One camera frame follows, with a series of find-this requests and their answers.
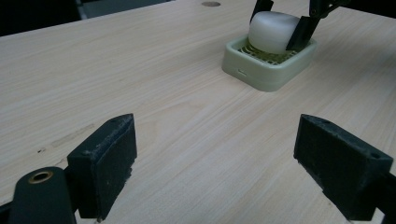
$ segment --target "table surface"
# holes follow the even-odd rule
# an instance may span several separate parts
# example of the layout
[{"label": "table surface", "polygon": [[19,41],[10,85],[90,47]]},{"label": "table surface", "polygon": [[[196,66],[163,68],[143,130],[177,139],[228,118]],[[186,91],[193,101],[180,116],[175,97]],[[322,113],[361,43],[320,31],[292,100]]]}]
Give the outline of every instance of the table surface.
[{"label": "table surface", "polygon": [[[336,9],[314,33],[309,67],[263,92],[221,70],[255,1],[219,2],[1,37],[0,203],[23,175],[66,167],[106,120],[134,113],[138,157],[105,223],[348,223],[292,157],[299,117],[396,157],[395,20]],[[273,11],[300,17],[308,4],[278,0]]]}]

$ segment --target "wooden table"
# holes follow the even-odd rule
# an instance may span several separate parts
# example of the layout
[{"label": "wooden table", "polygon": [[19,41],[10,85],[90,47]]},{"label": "wooden table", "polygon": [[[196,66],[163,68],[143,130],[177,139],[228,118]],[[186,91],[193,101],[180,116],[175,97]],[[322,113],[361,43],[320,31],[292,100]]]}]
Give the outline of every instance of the wooden table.
[{"label": "wooden table", "polygon": [[[299,117],[396,157],[395,20],[336,9],[314,33],[310,66],[269,93],[221,70],[255,1],[220,2],[1,37],[0,203],[20,177],[64,168],[106,120],[134,113],[138,157],[105,223],[348,223],[292,157]],[[278,0],[273,11],[300,17],[308,5]]]}]

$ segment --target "white soap bar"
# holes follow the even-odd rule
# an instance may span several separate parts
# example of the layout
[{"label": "white soap bar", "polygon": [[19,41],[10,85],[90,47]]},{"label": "white soap bar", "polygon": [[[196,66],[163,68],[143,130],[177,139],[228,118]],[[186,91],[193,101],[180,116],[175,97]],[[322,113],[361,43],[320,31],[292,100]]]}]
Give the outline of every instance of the white soap bar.
[{"label": "white soap bar", "polygon": [[250,23],[248,40],[256,49],[274,54],[286,53],[286,46],[299,20],[280,12],[258,12]]}]

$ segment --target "metal bolt hole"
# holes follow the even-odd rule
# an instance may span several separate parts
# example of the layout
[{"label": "metal bolt hole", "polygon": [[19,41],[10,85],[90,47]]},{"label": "metal bolt hole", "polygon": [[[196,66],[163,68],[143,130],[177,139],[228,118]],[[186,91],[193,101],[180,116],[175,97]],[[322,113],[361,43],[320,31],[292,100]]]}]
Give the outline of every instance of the metal bolt hole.
[{"label": "metal bolt hole", "polygon": [[42,183],[42,182],[44,182],[44,181],[50,179],[50,178],[52,177],[52,175],[53,175],[53,172],[51,172],[51,171],[42,171],[42,172],[39,172],[39,173],[37,173],[37,174],[35,174],[35,175],[32,175],[32,176],[29,178],[29,183],[30,183],[30,184],[39,184],[39,183]]}]

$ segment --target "beige soap dish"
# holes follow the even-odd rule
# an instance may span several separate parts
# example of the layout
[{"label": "beige soap dish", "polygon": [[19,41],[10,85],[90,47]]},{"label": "beige soap dish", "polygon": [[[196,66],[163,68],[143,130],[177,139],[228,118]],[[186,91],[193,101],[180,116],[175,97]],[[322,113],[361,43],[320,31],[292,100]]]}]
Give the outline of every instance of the beige soap dish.
[{"label": "beige soap dish", "polygon": [[316,46],[311,39],[301,51],[272,54],[255,49],[245,35],[227,43],[222,69],[259,91],[277,91],[310,64]]}]

